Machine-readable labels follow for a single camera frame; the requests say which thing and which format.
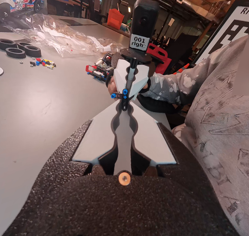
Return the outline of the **person's pale patterned sweatshirt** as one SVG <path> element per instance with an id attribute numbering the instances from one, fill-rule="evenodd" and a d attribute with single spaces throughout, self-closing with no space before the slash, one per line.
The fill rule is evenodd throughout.
<path id="1" fill-rule="evenodd" d="M 248 96 L 233 95 L 248 36 L 213 52 L 193 69 L 171 75 L 180 103 L 192 105 L 175 135 L 204 168 L 228 219 L 248 235 Z"/>

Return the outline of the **pile of clear plastic bags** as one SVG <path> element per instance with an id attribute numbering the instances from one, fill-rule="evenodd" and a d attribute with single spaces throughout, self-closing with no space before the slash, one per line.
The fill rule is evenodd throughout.
<path id="1" fill-rule="evenodd" d="M 1 19 L 1 25 L 40 46 L 54 48 L 65 58 L 117 53 L 124 48 L 112 39 L 85 35 L 65 22 L 44 14 Z"/>

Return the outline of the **toy brick race car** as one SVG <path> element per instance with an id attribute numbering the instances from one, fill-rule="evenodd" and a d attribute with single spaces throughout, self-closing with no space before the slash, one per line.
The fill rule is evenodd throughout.
<path id="1" fill-rule="evenodd" d="M 114 70 L 111 65 L 111 60 L 115 53 L 106 53 L 103 58 L 97 60 L 94 65 L 86 65 L 86 72 L 88 75 L 93 76 L 95 79 L 106 82 L 109 73 Z"/>

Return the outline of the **pile of small loose bricks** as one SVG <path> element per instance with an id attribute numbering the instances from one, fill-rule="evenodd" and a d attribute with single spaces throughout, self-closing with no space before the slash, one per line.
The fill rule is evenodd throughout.
<path id="1" fill-rule="evenodd" d="M 30 67 L 36 67 L 36 66 L 44 66 L 47 67 L 49 69 L 54 69 L 56 68 L 56 64 L 53 61 L 47 60 L 45 58 L 41 59 L 41 58 L 32 58 L 33 61 L 30 61 L 29 66 Z"/>

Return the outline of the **orange bag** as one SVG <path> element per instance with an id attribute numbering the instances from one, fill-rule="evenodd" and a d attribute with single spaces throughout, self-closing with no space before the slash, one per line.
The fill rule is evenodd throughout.
<path id="1" fill-rule="evenodd" d="M 119 30 L 123 22 L 123 18 L 124 15 L 122 15 L 117 9 L 109 9 L 107 25 Z"/>

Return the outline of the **person's right forearm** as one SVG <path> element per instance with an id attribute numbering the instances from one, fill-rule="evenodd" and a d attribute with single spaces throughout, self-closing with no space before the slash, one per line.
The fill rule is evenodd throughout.
<path id="1" fill-rule="evenodd" d="M 171 104 L 191 104 L 196 96 L 197 82 L 201 69 L 201 67 L 195 66 L 176 75 L 154 73 L 148 79 L 145 85 L 146 88 L 140 91 L 141 95 Z"/>

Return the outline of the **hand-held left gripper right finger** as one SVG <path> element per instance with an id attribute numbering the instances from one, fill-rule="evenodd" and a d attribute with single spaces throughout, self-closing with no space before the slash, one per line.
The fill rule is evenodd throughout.
<path id="1" fill-rule="evenodd" d="M 176 160 L 158 126 L 158 121 L 133 102 L 129 103 L 129 126 L 133 131 L 132 166 L 174 165 Z"/>

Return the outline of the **orange striped cone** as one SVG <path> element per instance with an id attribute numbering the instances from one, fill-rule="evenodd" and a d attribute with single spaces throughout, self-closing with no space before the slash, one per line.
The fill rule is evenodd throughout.
<path id="1" fill-rule="evenodd" d="M 173 74 L 176 75 L 177 73 L 182 73 L 182 71 L 184 71 L 185 69 L 187 69 L 189 67 L 189 63 L 186 64 L 185 66 L 183 66 L 182 68 L 180 68 L 179 70 L 177 70 L 176 72 L 174 72 Z"/>

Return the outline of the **black mesh chair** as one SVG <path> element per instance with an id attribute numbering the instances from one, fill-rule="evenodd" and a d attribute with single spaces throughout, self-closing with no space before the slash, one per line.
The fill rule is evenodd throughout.
<path id="1" fill-rule="evenodd" d="M 155 113 L 176 114 L 179 113 L 184 107 L 184 105 L 178 105 L 175 108 L 171 103 L 155 100 L 150 97 L 144 97 L 142 94 L 139 94 L 137 99 L 145 109 Z"/>

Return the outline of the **black brick piece blue pins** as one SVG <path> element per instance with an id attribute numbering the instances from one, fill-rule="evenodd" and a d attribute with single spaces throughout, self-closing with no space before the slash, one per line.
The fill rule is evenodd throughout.
<path id="1" fill-rule="evenodd" d="M 125 88 L 123 89 L 122 93 L 112 93 L 111 98 L 116 98 L 121 100 L 121 107 L 123 111 L 127 110 L 129 97 L 128 97 L 128 90 Z"/>

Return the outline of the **toy car set box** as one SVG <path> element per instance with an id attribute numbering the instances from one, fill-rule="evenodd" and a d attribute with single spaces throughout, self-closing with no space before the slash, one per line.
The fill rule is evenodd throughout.
<path id="1" fill-rule="evenodd" d="M 15 29 L 29 29 L 26 17 L 48 14 L 47 0 L 0 0 L 0 25 Z"/>

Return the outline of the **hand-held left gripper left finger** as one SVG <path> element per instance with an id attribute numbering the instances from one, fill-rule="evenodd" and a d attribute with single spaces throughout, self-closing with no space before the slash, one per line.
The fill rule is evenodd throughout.
<path id="1" fill-rule="evenodd" d="M 76 152 L 75 162 L 98 162 L 98 158 L 114 147 L 116 133 L 114 118 L 118 114 L 119 101 L 115 101 L 105 110 L 92 118 Z"/>

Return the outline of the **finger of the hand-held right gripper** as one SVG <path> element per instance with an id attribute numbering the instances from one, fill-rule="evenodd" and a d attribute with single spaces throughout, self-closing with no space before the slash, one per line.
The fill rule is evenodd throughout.
<path id="1" fill-rule="evenodd" d="M 123 91 L 126 88 L 126 76 L 128 75 L 127 68 L 130 67 L 130 63 L 126 60 L 119 59 L 117 66 L 114 69 L 114 81 L 117 91 Z"/>
<path id="2" fill-rule="evenodd" d="M 139 91 L 145 86 L 149 77 L 149 67 L 146 65 L 137 65 L 137 73 L 134 74 L 130 89 L 129 100 L 135 100 Z"/>

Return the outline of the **white printed sign board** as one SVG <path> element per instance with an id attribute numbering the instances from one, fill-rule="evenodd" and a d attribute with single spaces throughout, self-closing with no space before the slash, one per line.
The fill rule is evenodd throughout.
<path id="1" fill-rule="evenodd" d="M 199 64 L 214 51 L 249 33 L 249 0 L 235 0 L 215 32 L 208 38 L 192 64 Z"/>

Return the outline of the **person's right hand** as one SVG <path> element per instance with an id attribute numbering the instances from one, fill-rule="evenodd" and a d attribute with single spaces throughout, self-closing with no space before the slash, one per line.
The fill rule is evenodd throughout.
<path id="1" fill-rule="evenodd" d="M 117 93 L 117 87 L 116 87 L 116 83 L 115 83 L 115 80 L 114 80 L 114 76 L 111 77 L 109 83 L 108 83 L 108 92 L 109 94 L 113 94 L 113 93 Z"/>

